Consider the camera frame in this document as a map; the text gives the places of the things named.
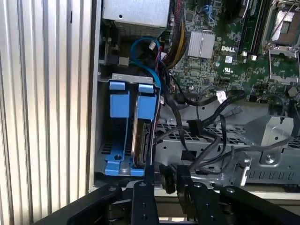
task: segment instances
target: cable connector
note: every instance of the cable connector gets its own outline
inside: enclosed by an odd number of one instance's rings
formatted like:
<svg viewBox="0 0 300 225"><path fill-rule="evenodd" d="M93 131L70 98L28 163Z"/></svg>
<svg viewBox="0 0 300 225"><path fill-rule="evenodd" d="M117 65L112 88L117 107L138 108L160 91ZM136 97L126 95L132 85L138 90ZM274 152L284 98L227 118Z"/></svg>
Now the cable connector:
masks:
<svg viewBox="0 0 300 225"><path fill-rule="evenodd" d="M156 47L156 43L154 41L152 41L149 45L149 49L153 51L155 49L155 47Z"/></svg>

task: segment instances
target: red wire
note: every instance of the red wire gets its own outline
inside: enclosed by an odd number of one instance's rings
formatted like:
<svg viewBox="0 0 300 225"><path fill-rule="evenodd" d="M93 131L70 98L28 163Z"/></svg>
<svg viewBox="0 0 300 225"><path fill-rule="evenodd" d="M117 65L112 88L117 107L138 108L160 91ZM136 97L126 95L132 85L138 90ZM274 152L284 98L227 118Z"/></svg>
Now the red wire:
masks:
<svg viewBox="0 0 300 225"><path fill-rule="evenodd" d="M159 49L158 49L158 53L157 53L157 56L156 56L156 59L155 59L155 63L156 63L156 70L158 71L158 58L159 56L161 55L161 51L163 50L163 47L160 46Z"/></svg>

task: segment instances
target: blue plastic tab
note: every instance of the blue plastic tab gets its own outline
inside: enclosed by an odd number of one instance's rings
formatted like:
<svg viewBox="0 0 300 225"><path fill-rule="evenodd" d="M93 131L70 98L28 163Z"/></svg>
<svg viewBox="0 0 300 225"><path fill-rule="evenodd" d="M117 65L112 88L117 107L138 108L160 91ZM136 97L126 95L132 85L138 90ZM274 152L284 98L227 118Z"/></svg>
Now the blue plastic tab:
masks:
<svg viewBox="0 0 300 225"><path fill-rule="evenodd" d="M108 161L105 168L105 175L118 176L120 170L120 162Z"/></svg>
<svg viewBox="0 0 300 225"><path fill-rule="evenodd" d="M153 94L154 87L153 85L139 84L139 92Z"/></svg>
<svg viewBox="0 0 300 225"><path fill-rule="evenodd" d="M144 169L130 168L130 175L133 177L142 177L144 175Z"/></svg>
<svg viewBox="0 0 300 225"><path fill-rule="evenodd" d="M153 120L155 115L156 96L139 96L137 102L138 119Z"/></svg>
<svg viewBox="0 0 300 225"><path fill-rule="evenodd" d="M130 93L111 95L111 118L129 118Z"/></svg>
<svg viewBox="0 0 300 225"><path fill-rule="evenodd" d="M109 90L125 90L125 83L110 81Z"/></svg>

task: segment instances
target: dell logo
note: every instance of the dell logo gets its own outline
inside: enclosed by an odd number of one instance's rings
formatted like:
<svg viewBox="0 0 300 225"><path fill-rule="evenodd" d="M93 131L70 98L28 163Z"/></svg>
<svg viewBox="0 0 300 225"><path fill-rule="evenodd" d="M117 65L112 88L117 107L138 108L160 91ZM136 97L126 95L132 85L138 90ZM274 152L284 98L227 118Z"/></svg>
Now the dell logo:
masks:
<svg viewBox="0 0 300 225"><path fill-rule="evenodd" d="M223 52L230 52L230 53L234 53L235 49L233 47L226 47L226 46L222 46L221 49Z"/></svg>

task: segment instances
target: metal side panel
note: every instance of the metal side panel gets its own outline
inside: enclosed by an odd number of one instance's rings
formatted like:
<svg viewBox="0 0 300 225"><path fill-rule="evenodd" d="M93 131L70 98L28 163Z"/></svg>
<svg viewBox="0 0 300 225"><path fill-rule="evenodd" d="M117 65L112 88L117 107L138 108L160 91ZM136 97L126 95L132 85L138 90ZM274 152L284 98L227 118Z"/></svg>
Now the metal side panel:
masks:
<svg viewBox="0 0 300 225"><path fill-rule="evenodd" d="M91 4L0 0L0 225L87 193Z"/></svg>

